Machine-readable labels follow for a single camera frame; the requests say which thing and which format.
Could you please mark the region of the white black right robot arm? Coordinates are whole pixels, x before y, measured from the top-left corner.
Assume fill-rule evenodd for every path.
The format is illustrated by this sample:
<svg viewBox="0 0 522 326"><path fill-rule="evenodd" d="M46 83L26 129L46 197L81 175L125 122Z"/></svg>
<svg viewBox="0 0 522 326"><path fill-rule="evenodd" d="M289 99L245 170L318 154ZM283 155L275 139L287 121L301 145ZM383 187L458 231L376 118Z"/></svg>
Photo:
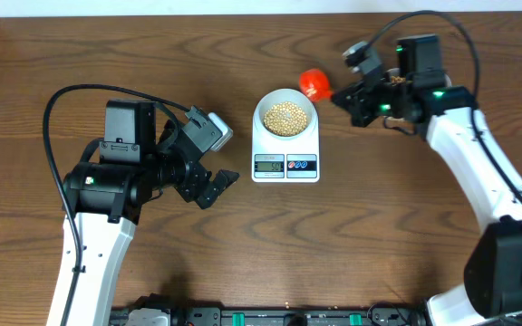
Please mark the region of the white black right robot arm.
<svg viewBox="0 0 522 326"><path fill-rule="evenodd" d="M452 85L437 35L401 38L396 53L398 67L387 70L369 43L350 47L343 58L362 78L331 100L355 127L379 117L412 123L412 134L446 162L477 218L480 239L463 283L430 297L423 323L513 323L522 313L522 177L489 131L475 95Z"/></svg>

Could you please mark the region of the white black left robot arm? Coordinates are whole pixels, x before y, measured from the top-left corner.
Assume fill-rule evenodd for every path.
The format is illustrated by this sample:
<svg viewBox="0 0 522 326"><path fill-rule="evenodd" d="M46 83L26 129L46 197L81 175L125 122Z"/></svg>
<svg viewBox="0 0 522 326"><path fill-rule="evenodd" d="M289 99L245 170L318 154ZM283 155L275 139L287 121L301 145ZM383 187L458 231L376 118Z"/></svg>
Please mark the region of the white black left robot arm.
<svg viewBox="0 0 522 326"><path fill-rule="evenodd" d="M211 207L239 178L200 164L220 150L232 129L192 107L187 122L170 114L156 133L156 101L109 101L104 136L91 141L62 181L63 257L48 315L50 325L106 325L121 264L143 205L172 187L187 203Z"/></svg>

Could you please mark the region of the red measuring scoop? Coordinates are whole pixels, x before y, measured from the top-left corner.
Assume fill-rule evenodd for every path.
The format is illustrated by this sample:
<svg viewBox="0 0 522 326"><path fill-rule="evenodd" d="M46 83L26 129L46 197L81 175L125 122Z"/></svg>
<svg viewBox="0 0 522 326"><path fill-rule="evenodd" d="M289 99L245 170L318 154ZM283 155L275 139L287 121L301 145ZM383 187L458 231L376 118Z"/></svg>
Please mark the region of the red measuring scoop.
<svg viewBox="0 0 522 326"><path fill-rule="evenodd" d="M303 72L299 77L298 84L301 92L311 102L330 100L333 95L326 74L317 68Z"/></svg>

